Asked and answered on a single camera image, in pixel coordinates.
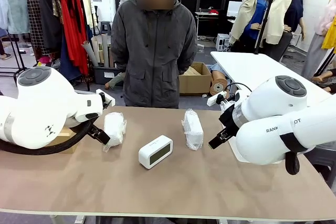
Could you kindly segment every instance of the blue shirt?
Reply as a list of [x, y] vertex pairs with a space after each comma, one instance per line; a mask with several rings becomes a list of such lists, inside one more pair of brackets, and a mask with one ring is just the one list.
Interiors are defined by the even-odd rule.
[[254, 12], [251, 21], [248, 23], [248, 25], [244, 29], [244, 35], [247, 35], [251, 37], [252, 39], [257, 40], [259, 30], [252, 30], [251, 24], [254, 24], [254, 23], [261, 24], [263, 22], [262, 19], [264, 18], [264, 13], [265, 13], [266, 8], [267, 8], [267, 0], [257, 0], [256, 11]]

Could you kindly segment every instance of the jacket zipper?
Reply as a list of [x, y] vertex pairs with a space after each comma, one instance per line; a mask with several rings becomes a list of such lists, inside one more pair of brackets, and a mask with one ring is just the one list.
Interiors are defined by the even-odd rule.
[[152, 71], [152, 92], [151, 92], [151, 106], [153, 103], [153, 84], [154, 84], [154, 72], [155, 72], [155, 55], [156, 55], [156, 41], [158, 40], [158, 24], [159, 24], [159, 17], [160, 14], [157, 13], [156, 15], [156, 31], [155, 31], [155, 44], [154, 44], [154, 57], [153, 57], [153, 71]]

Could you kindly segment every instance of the gray jacket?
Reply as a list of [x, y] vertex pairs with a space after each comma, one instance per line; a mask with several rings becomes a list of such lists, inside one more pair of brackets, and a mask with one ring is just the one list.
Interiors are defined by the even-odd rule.
[[129, 0], [114, 17], [111, 51], [117, 67], [126, 72], [126, 105], [178, 108], [178, 75], [197, 52], [194, 17], [180, 0], [165, 11], [143, 10], [137, 0]]

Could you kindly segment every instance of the plastic-wrapped object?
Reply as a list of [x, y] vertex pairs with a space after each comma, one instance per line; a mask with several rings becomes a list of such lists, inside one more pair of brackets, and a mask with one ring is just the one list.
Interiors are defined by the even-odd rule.
[[192, 109], [188, 109], [184, 114], [184, 134], [187, 139], [187, 146], [191, 150], [198, 150], [203, 145], [203, 129], [198, 115]]
[[107, 145], [103, 145], [103, 151], [107, 152], [110, 147], [122, 144], [123, 135], [126, 132], [126, 123], [122, 113], [113, 112], [107, 114], [104, 119], [104, 131], [111, 138]]

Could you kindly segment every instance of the mannequin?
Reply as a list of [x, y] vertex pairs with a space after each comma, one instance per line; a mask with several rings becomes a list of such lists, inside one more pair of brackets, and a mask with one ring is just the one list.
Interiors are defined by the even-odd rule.
[[231, 30], [231, 51], [254, 51], [266, 8], [267, 0], [243, 0]]
[[269, 42], [266, 40], [264, 44], [264, 53], [276, 61], [281, 60], [282, 55], [285, 53], [293, 38], [292, 33], [296, 31], [299, 25], [301, 27], [302, 41], [306, 37], [306, 27], [303, 21], [303, 0], [291, 0], [283, 19], [284, 31], [280, 40], [277, 43], [276, 41]]

